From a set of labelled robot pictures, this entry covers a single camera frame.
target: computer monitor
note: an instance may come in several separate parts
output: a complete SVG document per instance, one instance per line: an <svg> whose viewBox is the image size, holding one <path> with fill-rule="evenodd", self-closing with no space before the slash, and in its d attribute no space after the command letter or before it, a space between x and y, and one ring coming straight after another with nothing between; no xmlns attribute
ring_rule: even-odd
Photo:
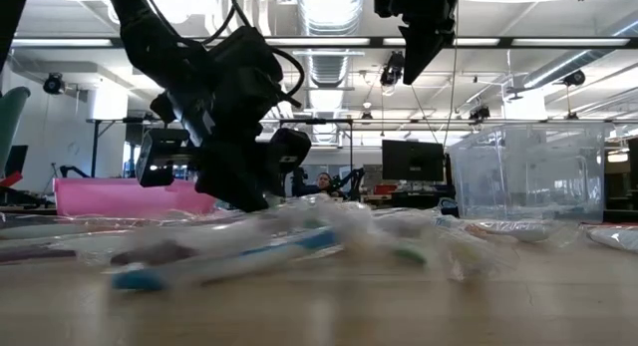
<svg viewBox="0 0 638 346"><path fill-rule="evenodd" d="M435 143L382 141L383 179L443 181L445 155Z"/></svg>
<svg viewBox="0 0 638 346"><path fill-rule="evenodd" d="M4 166L4 175L9 176L15 172L22 172L24 160L27 158L29 146L13 146L9 152L7 164Z"/></svg>

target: table surface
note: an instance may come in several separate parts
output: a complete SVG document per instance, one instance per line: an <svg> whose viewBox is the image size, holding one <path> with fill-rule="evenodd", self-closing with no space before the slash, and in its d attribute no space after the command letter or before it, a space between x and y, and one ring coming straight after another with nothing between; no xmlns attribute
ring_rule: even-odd
<svg viewBox="0 0 638 346"><path fill-rule="evenodd" d="M0 345L635 345L638 255L516 248L470 284L347 254L156 293L76 262L0 266Z"/></svg>

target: ceiling light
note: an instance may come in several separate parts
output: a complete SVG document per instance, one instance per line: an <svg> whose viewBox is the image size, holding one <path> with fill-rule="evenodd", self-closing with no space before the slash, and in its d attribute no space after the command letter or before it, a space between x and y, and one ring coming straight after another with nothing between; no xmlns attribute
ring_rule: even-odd
<svg viewBox="0 0 638 346"><path fill-rule="evenodd" d="M516 38L512 46L551 47L551 46L624 46L628 38Z"/></svg>
<svg viewBox="0 0 638 346"><path fill-rule="evenodd" d="M459 46L495 46L500 42L499 38L458 38L455 43ZM384 38L384 46L405 46L406 40L403 38Z"/></svg>
<svg viewBox="0 0 638 346"><path fill-rule="evenodd" d="M629 157L626 154L617 154L607 156L607 161L610 163L623 163L627 162Z"/></svg>
<svg viewBox="0 0 638 346"><path fill-rule="evenodd" d="M39 39L39 38L16 38L13 40L11 47L30 47L30 48L46 48L46 47L112 47L113 43L110 39Z"/></svg>
<svg viewBox="0 0 638 346"><path fill-rule="evenodd" d="M499 38L457 38L458 46L495 46L500 42Z"/></svg>
<svg viewBox="0 0 638 346"><path fill-rule="evenodd" d="M266 43L271 46L367 46L370 44L370 38L266 38Z"/></svg>
<svg viewBox="0 0 638 346"><path fill-rule="evenodd" d="M384 46L405 46L406 40L403 38L384 38L383 45Z"/></svg>
<svg viewBox="0 0 638 346"><path fill-rule="evenodd" d="M366 53L362 51L292 51L292 55L300 57L363 57Z"/></svg>
<svg viewBox="0 0 638 346"><path fill-rule="evenodd" d="M339 149L339 147L337 146L312 146L311 147L312 150L315 151L336 151Z"/></svg>

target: clear plastic bin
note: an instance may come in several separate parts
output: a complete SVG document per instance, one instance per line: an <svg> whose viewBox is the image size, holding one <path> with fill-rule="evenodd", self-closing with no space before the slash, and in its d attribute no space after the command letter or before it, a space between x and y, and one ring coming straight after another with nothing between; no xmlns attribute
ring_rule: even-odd
<svg viewBox="0 0 638 346"><path fill-rule="evenodd" d="M601 221L608 129L602 123L504 125L450 147L461 216Z"/></svg>

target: plastic bag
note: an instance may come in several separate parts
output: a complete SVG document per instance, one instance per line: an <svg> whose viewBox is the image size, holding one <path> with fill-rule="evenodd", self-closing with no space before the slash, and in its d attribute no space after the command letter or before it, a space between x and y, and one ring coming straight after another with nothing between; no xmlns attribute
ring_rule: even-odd
<svg viewBox="0 0 638 346"><path fill-rule="evenodd" d="M0 214L0 240L126 230L161 225L164 220Z"/></svg>
<svg viewBox="0 0 638 346"><path fill-rule="evenodd" d="M476 237L466 230L466 221L441 215L437 209L398 209L377 215L377 232L385 235L393 253L424 264L428 257L435 257L452 280L485 279L517 266L518 256L509 245Z"/></svg>
<svg viewBox="0 0 638 346"><path fill-rule="evenodd" d="M638 253L638 227L636 226L594 226L587 227L587 237L595 242L619 250Z"/></svg>
<svg viewBox="0 0 638 346"><path fill-rule="evenodd" d="M116 289L160 290L266 270L341 242L355 244L369 209L321 197L292 200L224 225L143 229L146 249L113 277ZM187 252L175 252L177 247ZM178 257L159 257L159 255Z"/></svg>
<svg viewBox="0 0 638 346"><path fill-rule="evenodd" d="M554 247L567 246L582 233L578 223L559 220L465 220L465 223L465 229L478 237L511 236L520 242L542 242Z"/></svg>

